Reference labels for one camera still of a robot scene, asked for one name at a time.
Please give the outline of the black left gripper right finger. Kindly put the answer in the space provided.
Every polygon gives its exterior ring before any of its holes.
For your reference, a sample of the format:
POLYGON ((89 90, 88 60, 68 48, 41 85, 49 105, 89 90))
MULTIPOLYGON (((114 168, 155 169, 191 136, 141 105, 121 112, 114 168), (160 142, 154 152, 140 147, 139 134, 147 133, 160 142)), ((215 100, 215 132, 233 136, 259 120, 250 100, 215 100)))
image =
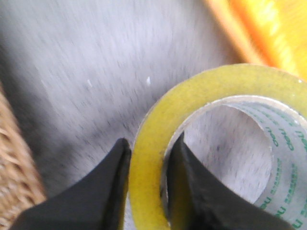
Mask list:
POLYGON ((166 180, 168 220, 173 230, 293 229, 221 183, 192 153, 184 134, 171 149, 166 180))

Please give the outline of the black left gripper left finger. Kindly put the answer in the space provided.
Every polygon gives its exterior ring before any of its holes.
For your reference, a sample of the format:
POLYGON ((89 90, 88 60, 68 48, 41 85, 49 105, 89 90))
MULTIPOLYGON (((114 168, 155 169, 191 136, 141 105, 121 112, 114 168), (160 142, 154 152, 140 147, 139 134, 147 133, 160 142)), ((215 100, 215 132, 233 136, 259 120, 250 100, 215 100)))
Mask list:
POLYGON ((115 142, 104 159, 79 182, 23 211, 12 230, 121 230, 124 227, 131 150, 115 142))

